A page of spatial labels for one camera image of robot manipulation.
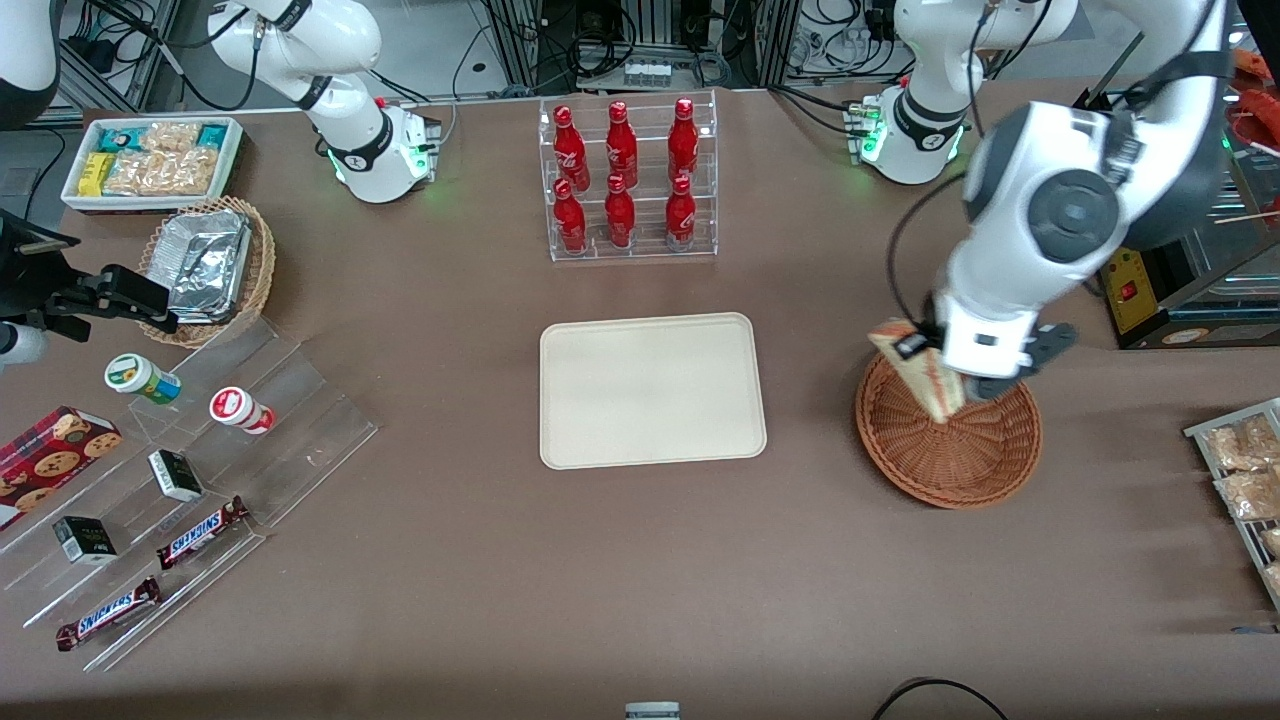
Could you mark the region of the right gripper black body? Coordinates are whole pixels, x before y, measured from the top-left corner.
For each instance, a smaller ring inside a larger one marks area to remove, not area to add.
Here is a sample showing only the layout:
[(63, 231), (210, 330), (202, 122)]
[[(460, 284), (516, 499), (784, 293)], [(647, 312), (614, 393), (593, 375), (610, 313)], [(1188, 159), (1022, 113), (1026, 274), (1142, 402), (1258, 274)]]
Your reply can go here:
[(26, 324), (33, 313), (42, 325), (50, 316), (69, 316), (76, 305), (61, 293), (76, 290), (81, 273), (63, 252), (81, 240), (36, 225), (1, 210), (1, 319)]

